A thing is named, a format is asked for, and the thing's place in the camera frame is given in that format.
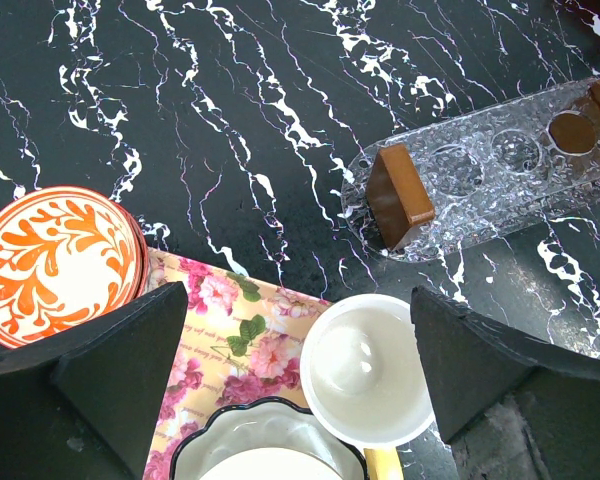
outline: table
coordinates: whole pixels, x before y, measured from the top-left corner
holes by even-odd
[[[0,1],[0,208],[110,195],[155,247],[335,301],[419,283],[600,358],[600,203],[427,264],[362,248],[343,166],[600,74],[594,0]],[[453,478],[435,429],[406,478]]]

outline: orange patterned plate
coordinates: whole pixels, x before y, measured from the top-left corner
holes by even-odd
[[[136,295],[133,227],[102,195],[33,192],[0,212],[0,343],[17,348],[113,310]]]

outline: yellow handle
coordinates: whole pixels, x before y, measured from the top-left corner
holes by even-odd
[[[404,480],[402,463],[395,448],[387,450],[364,449],[367,470],[371,480]]]

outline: placemat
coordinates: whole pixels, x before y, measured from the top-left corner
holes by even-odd
[[[180,440],[218,408],[270,395],[307,406],[301,345],[329,303],[158,250],[149,254],[149,288],[180,280],[189,295],[143,477],[167,480]]]

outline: clear plastic tray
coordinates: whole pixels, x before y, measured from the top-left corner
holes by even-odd
[[[566,83],[469,115],[374,143],[353,159],[342,184],[343,217],[362,243],[389,258],[428,261],[600,200],[600,109],[595,78]],[[584,154],[560,150],[548,133],[565,111],[585,116],[596,134]],[[436,219],[404,249],[388,251],[365,197],[376,153],[403,143]]]

